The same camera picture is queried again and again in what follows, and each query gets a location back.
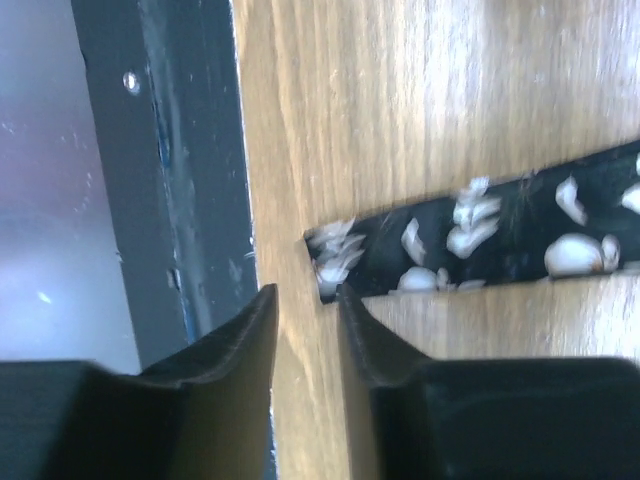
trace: wooden board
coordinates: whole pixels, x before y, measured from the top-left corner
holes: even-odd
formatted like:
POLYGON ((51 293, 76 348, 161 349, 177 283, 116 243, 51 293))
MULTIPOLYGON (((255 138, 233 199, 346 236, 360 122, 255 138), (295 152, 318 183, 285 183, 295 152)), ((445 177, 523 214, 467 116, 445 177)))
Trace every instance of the wooden board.
MULTIPOLYGON (((235 0, 260 281, 280 287, 284 480, 349 477, 316 225, 640 137, 640 3, 235 0)), ((368 302, 430 354, 640 358, 638 280, 368 302)))

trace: screw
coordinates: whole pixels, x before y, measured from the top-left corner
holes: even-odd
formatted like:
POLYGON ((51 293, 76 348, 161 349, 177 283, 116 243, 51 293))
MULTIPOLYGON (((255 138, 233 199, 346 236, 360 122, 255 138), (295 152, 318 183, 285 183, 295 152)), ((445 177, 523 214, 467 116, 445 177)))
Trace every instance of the screw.
POLYGON ((126 88, 131 95, 138 95, 140 93, 140 80, 135 73, 125 73, 122 77, 122 83, 124 83, 124 88, 126 88))

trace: black strip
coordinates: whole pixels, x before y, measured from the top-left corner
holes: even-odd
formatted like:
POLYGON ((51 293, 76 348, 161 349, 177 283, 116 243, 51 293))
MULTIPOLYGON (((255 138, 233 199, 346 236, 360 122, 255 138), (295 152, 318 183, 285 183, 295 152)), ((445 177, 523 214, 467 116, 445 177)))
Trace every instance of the black strip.
POLYGON ((639 154, 636 141, 307 232, 321 299, 342 282, 366 297, 639 274, 639 154))

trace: gray surface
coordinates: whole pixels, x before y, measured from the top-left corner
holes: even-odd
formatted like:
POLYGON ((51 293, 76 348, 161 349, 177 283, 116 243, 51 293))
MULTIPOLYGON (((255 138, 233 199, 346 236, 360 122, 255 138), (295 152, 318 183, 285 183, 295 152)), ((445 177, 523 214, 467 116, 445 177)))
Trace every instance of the gray surface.
POLYGON ((140 362, 69 0, 0 2, 0 361, 140 362))

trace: white garlic clove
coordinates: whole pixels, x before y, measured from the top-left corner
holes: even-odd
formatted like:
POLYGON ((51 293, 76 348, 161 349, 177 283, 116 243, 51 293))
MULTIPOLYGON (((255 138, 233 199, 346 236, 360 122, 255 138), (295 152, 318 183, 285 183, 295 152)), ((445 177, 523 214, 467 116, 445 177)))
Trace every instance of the white garlic clove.
POLYGON ((556 188, 556 203, 578 225, 587 224, 584 206, 578 201, 578 184, 572 176, 556 188))
POLYGON ((604 269, 601 245, 591 237, 568 233, 552 243, 544 254, 544 265, 552 277, 582 275, 604 269))
POLYGON ((640 214, 640 183, 636 183, 624 191, 620 205, 640 214))
POLYGON ((458 285, 458 291, 469 292, 471 290, 477 290, 484 287, 486 283, 486 280, 467 280, 466 282, 462 282, 460 285, 458 285))
POLYGON ((458 258, 469 258, 482 242, 498 231, 498 218, 482 220, 471 231, 454 227, 447 236, 447 250, 458 258))
POLYGON ((602 239, 603 270, 613 272, 620 262, 620 242, 613 235, 606 235, 602 239))
POLYGON ((355 221, 356 219, 354 217, 347 222, 338 221, 325 225, 324 227, 317 228, 313 231, 312 237, 308 240, 309 245, 314 248, 318 248, 326 243, 335 245, 336 241, 341 244, 351 230, 351 227, 353 227, 355 221))
POLYGON ((422 240, 420 240, 420 237, 418 236, 419 227, 420 225, 418 224, 418 220, 415 218, 411 220, 407 225, 407 228, 405 228, 402 233, 400 242, 411 259, 418 265, 423 265, 427 251, 424 248, 422 240))
POLYGON ((436 274, 422 267, 411 267, 398 282, 398 291, 402 292, 430 292, 437 287, 436 274))

